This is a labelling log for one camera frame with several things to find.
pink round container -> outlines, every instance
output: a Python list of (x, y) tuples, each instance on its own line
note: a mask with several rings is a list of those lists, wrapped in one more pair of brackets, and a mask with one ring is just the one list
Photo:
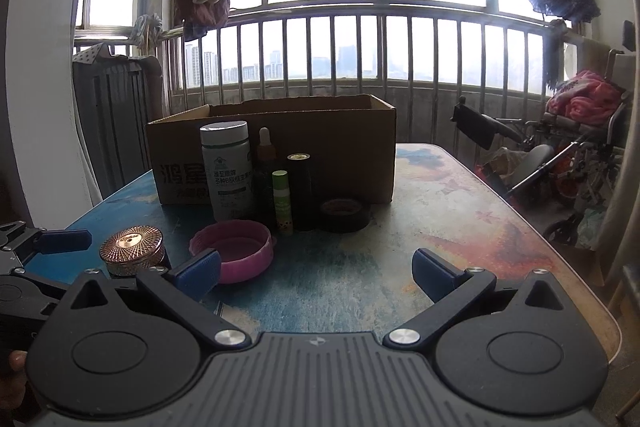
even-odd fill
[(191, 238), (191, 255), (206, 248), (218, 250), (222, 259), (219, 284), (252, 279), (265, 271), (273, 260), (273, 238), (269, 229), (245, 219), (209, 225)]

metal screw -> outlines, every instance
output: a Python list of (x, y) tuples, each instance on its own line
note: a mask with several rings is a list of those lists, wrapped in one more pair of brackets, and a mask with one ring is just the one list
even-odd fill
[(389, 340), (396, 344), (415, 344), (420, 340), (420, 333), (408, 328), (398, 328), (389, 333)]
[(238, 330), (222, 330), (213, 339), (223, 346), (237, 346), (244, 342), (246, 335)]

tabletop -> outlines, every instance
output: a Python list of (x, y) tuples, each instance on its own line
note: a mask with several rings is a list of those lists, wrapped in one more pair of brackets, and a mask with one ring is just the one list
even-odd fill
[[(134, 225), (160, 229), (177, 266), (189, 256), (190, 238), (212, 222), (208, 205), (160, 205), (148, 172), (69, 227), (90, 230), (94, 242), (88, 251), (37, 254), (27, 270), (67, 283), (86, 268), (106, 273), (100, 245)], [(546, 268), (591, 325), (609, 360), (620, 349), (617, 322), (575, 271), (504, 200), (430, 144), (398, 144), (393, 201), (375, 205), (366, 228), (278, 237), (266, 272), (215, 287), (203, 304), (253, 338), (259, 331), (367, 330), (382, 338), (432, 304), (412, 279), (417, 248), (460, 268), (482, 266), (503, 279)]]

green lip balm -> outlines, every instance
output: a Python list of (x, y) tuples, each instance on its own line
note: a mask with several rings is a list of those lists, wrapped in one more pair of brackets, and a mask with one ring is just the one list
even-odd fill
[(287, 171), (274, 171), (273, 206), (276, 210), (278, 229), (283, 235), (293, 233), (293, 219), (291, 218), (291, 197), (289, 192), (289, 174)]

green cap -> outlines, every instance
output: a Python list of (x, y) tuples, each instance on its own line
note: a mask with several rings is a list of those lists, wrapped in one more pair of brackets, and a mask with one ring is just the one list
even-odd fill
[(271, 178), (273, 179), (274, 190), (286, 190), (289, 188), (289, 173), (287, 171), (273, 171)]

